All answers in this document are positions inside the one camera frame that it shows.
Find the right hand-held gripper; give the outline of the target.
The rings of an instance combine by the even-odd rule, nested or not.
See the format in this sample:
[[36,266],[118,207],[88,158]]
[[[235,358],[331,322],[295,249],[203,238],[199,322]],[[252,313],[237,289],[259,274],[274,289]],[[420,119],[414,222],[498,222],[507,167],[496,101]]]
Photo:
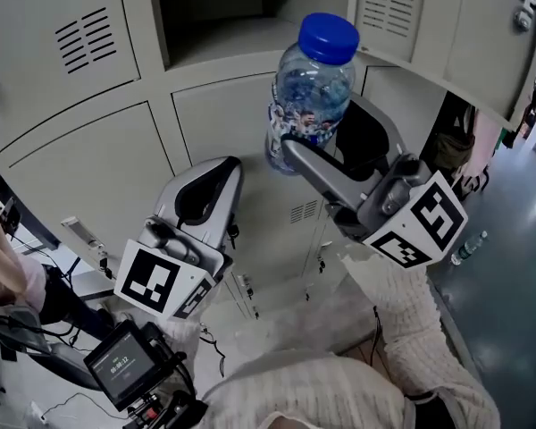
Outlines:
[[[468,221],[441,172],[405,154],[396,124],[364,97],[351,96],[337,128],[342,163],[292,134],[281,148],[330,202],[326,210],[344,236],[403,269],[439,262]],[[377,185],[376,175],[383,177]]]

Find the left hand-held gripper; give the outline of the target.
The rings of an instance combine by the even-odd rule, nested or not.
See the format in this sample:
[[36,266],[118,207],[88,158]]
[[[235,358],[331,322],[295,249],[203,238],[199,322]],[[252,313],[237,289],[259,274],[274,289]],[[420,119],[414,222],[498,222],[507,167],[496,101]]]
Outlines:
[[127,241],[114,294],[159,320],[193,315],[232,265],[217,248],[236,211],[243,178],[240,160],[225,156],[171,179],[157,200],[157,216],[146,219],[137,240]]

